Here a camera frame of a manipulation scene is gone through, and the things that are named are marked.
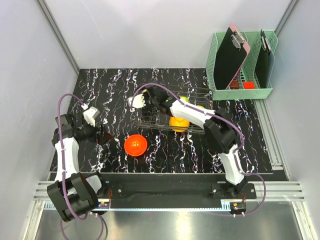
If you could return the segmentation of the orange bowl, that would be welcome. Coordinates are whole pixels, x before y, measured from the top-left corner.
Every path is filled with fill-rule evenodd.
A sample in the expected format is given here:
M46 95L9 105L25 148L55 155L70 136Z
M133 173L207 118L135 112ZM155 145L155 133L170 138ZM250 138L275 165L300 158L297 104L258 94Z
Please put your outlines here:
M132 157L141 156L147 150L147 147L146 138L140 134L130 135L124 142L125 152Z
M172 116L169 119L168 125L175 132L184 132L190 126L190 122L181 117Z

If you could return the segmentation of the white green bowl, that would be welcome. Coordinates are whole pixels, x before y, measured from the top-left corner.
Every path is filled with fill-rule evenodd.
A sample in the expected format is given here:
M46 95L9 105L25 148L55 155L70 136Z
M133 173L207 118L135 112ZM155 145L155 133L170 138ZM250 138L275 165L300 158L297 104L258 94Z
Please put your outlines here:
M180 99L185 101L185 102L187 102L187 103L189 103L189 99L187 97L185 97L185 96L181 96Z

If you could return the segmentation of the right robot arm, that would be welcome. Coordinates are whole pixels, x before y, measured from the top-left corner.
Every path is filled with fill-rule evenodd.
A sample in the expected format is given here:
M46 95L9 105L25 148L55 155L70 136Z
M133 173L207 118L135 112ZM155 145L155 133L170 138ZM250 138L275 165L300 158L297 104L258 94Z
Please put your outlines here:
M142 96L146 109L157 108L162 114L187 120L204 130L208 148L219 154L224 167L228 195L236 199L244 194L248 181L242 173L238 154L243 136L238 128L231 126L231 118L224 109L201 108L169 95L157 85L144 87Z

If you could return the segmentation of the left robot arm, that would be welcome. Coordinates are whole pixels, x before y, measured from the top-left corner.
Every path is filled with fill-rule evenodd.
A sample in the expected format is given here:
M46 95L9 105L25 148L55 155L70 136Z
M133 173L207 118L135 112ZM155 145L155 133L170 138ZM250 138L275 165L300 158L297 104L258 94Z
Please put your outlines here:
M60 116L60 131L55 129L52 144L57 155L57 173L54 183L47 187L47 194L64 222L75 219L72 212L82 216L99 205L99 198L108 193L108 185L99 172L87 177L80 173L78 151L80 142L92 142L99 146L105 145L113 136L103 125L92 126L85 121L76 126L71 114Z

